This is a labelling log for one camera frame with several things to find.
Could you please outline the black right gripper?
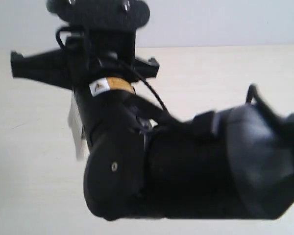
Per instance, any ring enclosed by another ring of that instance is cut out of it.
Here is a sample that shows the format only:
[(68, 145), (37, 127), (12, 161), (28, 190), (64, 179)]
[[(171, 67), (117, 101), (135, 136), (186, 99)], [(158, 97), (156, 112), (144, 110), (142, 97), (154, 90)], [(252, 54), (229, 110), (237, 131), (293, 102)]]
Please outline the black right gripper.
[[(24, 78), (71, 90), (66, 54), (61, 49), (23, 56), (11, 51), (13, 78)], [(135, 57), (133, 68), (143, 78), (156, 78), (159, 63), (154, 57)], [(129, 107), (135, 96), (123, 75), (128, 72), (117, 56), (99, 59), (99, 78), (73, 89), (89, 151), (141, 152), (142, 121)]]

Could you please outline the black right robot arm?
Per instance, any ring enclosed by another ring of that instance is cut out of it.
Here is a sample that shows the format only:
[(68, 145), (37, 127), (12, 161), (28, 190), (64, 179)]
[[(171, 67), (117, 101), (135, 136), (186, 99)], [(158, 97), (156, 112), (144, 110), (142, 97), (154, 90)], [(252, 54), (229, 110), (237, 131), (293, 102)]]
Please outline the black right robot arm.
[(157, 75), (154, 59), (62, 48), (10, 61), (14, 78), (73, 92), (93, 215), (275, 220), (294, 203), (294, 114), (275, 114), (254, 85), (241, 106), (180, 121), (132, 87)]

